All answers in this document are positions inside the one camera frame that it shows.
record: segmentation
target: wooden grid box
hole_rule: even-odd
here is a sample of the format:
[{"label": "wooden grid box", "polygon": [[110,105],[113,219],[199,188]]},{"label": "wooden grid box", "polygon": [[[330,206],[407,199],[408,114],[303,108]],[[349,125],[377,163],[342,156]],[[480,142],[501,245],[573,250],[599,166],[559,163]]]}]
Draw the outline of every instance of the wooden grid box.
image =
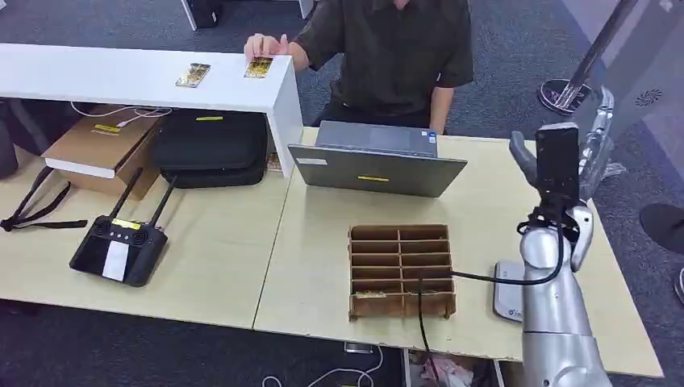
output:
[{"label": "wooden grid box", "polygon": [[355,226],[348,237],[350,320],[418,315],[420,275],[423,315],[456,312],[447,226]]}]

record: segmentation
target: man's arm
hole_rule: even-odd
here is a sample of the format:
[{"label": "man's arm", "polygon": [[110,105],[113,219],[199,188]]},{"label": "man's arm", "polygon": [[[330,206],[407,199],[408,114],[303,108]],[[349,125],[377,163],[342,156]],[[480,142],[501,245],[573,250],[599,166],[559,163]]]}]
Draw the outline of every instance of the man's arm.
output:
[{"label": "man's arm", "polygon": [[255,34],[247,39],[244,54],[248,60],[259,56],[291,55],[294,69],[307,67],[318,70],[336,53],[344,50],[344,18],[341,0],[319,0],[311,21],[293,42],[283,35],[278,41],[272,36]]},{"label": "man's arm", "polygon": [[438,135],[444,134],[444,125],[453,100],[453,88],[436,87],[432,91],[432,112],[430,114],[430,129]]},{"label": "man's arm", "polygon": [[454,89],[473,81],[473,50],[467,1],[461,2],[457,13],[454,19],[456,39],[453,42],[453,51],[449,53],[437,86],[432,91],[430,128],[437,133],[444,133]]}]

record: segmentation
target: white cable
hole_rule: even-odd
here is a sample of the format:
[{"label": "white cable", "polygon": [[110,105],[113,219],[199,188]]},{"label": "white cable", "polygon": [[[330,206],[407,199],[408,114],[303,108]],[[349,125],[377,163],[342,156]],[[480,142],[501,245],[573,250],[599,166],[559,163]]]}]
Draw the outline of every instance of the white cable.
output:
[{"label": "white cable", "polygon": [[[331,369],[330,371],[324,373],[321,377],[316,379],[315,381],[312,381],[311,384],[309,384],[307,387],[313,387],[316,383],[320,382],[321,380],[325,379],[328,375],[331,375],[335,372],[354,372],[354,373],[359,373],[359,379],[357,380],[357,387],[361,387],[361,380],[364,377],[367,377],[368,380],[370,381],[370,387],[374,387],[375,383],[373,382],[373,378],[369,375],[373,371],[377,371],[382,367],[382,361],[385,359],[384,355],[382,354],[382,348],[380,346],[376,345],[377,350],[380,352],[380,362],[373,368],[369,369],[368,371],[361,371],[360,369],[351,369],[351,368],[335,368]],[[273,376],[268,376],[265,377],[263,381],[261,381],[261,387],[266,387],[266,381],[275,381],[277,383],[277,387],[282,387],[282,383],[277,377]]]},{"label": "white cable", "polygon": [[104,114],[88,114],[83,111],[80,111],[76,106],[73,104],[73,101],[70,102],[72,109],[74,109],[78,114],[84,115],[85,117],[95,117],[95,118],[100,118],[100,117],[106,117],[108,115],[116,114],[119,113],[120,111],[124,110],[131,110],[133,109],[133,112],[136,114],[135,117],[132,119],[128,119],[127,121],[123,121],[121,123],[118,123],[116,127],[125,127],[129,123],[132,123],[133,121],[141,118],[141,117],[149,117],[149,118],[158,118],[158,117],[164,117],[167,114],[171,114],[173,111],[170,107],[146,107],[146,106],[125,106],[117,110],[113,110]]}]

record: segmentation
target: person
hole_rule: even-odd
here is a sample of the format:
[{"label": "person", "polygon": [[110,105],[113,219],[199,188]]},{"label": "person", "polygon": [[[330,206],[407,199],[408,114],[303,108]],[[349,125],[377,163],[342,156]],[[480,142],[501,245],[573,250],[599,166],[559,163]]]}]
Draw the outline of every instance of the person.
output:
[{"label": "person", "polygon": [[468,0],[319,0],[294,41],[255,34],[249,60],[291,55],[295,70],[344,53],[314,123],[336,120],[444,132],[454,89],[473,80]]}]

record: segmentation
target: robotic arm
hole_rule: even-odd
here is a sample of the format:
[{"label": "robotic arm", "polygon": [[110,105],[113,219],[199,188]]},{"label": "robotic arm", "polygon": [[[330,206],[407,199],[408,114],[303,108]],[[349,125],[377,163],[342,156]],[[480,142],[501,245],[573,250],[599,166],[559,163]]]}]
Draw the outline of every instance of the robotic arm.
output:
[{"label": "robotic arm", "polygon": [[[543,284],[522,287],[523,366],[529,387],[611,386],[591,333],[582,290],[574,275],[582,266],[594,233],[594,215],[586,202],[600,182],[607,153],[612,148],[607,136],[612,98],[608,90],[603,92],[603,104],[579,155],[579,199],[564,207],[560,222],[544,220],[542,211],[541,222],[529,222],[522,230],[520,254],[525,280],[549,276],[557,266],[560,243],[563,243],[558,275]],[[573,123],[567,123],[567,127],[576,128]],[[523,135],[519,132],[512,134],[510,150],[528,182],[540,189],[541,168],[537,167],[541,166],[524,147]],[[540,189],[542,202],[547,192]],[[558,227],[562,231],[560,238]]]}]

